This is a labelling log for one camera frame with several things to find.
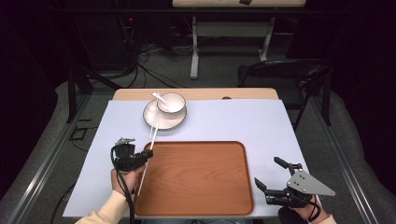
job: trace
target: dark background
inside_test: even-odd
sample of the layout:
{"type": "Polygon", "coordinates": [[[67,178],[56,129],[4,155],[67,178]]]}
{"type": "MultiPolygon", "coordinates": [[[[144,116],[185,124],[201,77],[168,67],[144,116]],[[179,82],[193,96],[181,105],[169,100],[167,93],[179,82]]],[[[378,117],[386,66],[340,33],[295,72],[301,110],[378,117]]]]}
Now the dark background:
{"type": "MultiPolygon", "coordinates": [[[[123,70],[134,64],[134,48],[122,42],[125,32],[120,20],[103,19],[101,25],[81,17],[72,24],[49,22],[43,11],[47,6],[82,7],[80,2],[87,3],[74,0],[58,4],[44,0],[1,3],[0,91],[5,101],[1,106],[0,197],[7,192],[50,120],[57,101],[54,90],[67,80],[71,68],[68,56],[94,70],[123,70]],[[71,54],[64,52],[54,29],[67,37],[71,54]]],[[[99,8],[114,7],[106,0],[94,2],[99,8]]],[[[143,1],[147,5],[142,6],[170,7],[169,1],[159,2],[143,1]]],[[[123,2],[117,7],[139,4],[142,3],[129,6],[123,2]]],[[[306,9],[346,8],[350,12],[347,19],[299,20],[287,57],[331,59],[332,90],[346,103],[361,136],[365,159],[380,182],[396,194],[392,172],[396,160],[396,31],[392,23],[396,16],[388,1],[306,2],[306,9]]],[[[134,20],[140,32],[152,41],[166,48],[171,46],[169,27],[178,24],[178,20],[160,16],[134,20]]]]}

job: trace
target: gray carpet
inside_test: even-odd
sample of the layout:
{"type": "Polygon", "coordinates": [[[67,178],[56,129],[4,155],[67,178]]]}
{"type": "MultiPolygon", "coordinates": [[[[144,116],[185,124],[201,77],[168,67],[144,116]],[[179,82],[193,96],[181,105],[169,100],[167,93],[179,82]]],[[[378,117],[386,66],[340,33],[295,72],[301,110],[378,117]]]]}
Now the gray carpet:
{"type": "MultiPolygon", "coordinates": [[[[271,42],[269,59],[283,58],[290,38],[274,36],[271,42]]],[[[164,50],[152,51],[141,55],[141,64],[148,69],[166,75],[184,87],[236,87],[236,70],[240,64],[259,61],[257,49],[261,41],[257,39],[222,38],[207,39],[201,43],[198,79],[190,79],[191,54],[175,54],[164,50]]],[[[135,73],[113,81],[126,87],[135,73]]],[[[26,223],[50,223],[54,208],[65,191],[78,179],[86,152],[89,149],[108,100],[113,90],[102,83],[92,82],[95,92],[88,105],[79,116],[79,128],[91,128],[83,140],[65,141],[61,155],[56,161],[44,188],[36,198],[26,223]]],[[[131,88],[166,88],[161,82],[149,75],[138,72],[136,82],[131,88]]],[[[57,89],[59,102],[46,131],[37,144],[25,167],[6,196],[0,202],[0,223],[7,223],[12,212],[20,201],[29,183],[35,177],[41,163],[51,153],[56,139],[63,133],[68,114],[67,88],[63,84],[57,89]]],[[[331,101],[332,130],[342,147],[355,176],[359,179],[362,191],[372,206],[378,223],[392,223],[396,220],[392,210],[396,207],[394,195],[388,193],[376,181],[374,173],[364,162],[359,135],[349,117],[342,100],[332,95],[331,101]]],[[[327,197],[322,203],[329,213],[334,214],[337,223],[364,223],[359,207],[350,193],[338,160],[333,153],[332,140],[323,127],[321,117],[316,113],[315,102],[311,101],[304,112],[301,124],[296,132],[305,161],[310,173],[335,190],[335,197],[327,197]]],[[[53,223],[74,223],[75,220],[62,218],[66,202],[62,202],[53,223]]],[[[266,219],[265,223],[279,223],[276,218],[266,219]]]]}

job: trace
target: sleeve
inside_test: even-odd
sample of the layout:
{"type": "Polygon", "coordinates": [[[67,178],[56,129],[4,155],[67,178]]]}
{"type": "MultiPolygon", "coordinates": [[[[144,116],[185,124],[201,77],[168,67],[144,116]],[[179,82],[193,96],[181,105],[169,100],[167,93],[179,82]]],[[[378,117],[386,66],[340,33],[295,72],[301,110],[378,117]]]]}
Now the sleeve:
{"type": "Polygon", "coordinates": [[[87,217],[81,218],[76,224],[115,224],[119,223],[128,209],[125,197],[113,190],[102,208],[96,212],[92,210],[87,217]]]}
{"type": "Polygon", "coordinates": [[[329,214],[329,216],[324,219],[323,221],[319,222],[319,224],[337,224],[334,220],[334,217],[332,214],[329,214]]]}

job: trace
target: table leg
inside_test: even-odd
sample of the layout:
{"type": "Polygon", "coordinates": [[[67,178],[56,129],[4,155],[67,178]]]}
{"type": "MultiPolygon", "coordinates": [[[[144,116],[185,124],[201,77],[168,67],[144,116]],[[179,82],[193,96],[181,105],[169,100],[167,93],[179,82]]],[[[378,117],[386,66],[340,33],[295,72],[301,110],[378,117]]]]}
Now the table leg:
{"type": "Polygon", "coordinates": [[[198,36],[197,36],[197,20],[192,17],[192,61],[191,61],[191,79],[198,78],[198,36]]]}
{"type": "Polygon", "coordinates": [[[270,46],[272,33],[274,31],[274,25],[275,25],[275,18],[271,18],[270,21],[268,22],[268,29],[267,29],[267,34],[265,36],[264,44],[262,45],[262,49],[259,49],[259,56],[261,62],[267,60],[267,52],[270,46]]]}

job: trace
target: bowl on plate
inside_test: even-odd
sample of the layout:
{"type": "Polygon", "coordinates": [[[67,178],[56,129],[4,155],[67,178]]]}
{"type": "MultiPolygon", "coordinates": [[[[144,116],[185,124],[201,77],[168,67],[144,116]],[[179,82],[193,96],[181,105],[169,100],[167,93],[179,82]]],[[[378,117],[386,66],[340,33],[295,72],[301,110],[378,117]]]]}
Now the bowl on plate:
{"type": "Polygon", "coordinates": [[[166,119],[177,119],[183,114],[186,100],[180,94],[170,92],[161,96],[165,102],[158,101],[158,108],[166,119]]]}

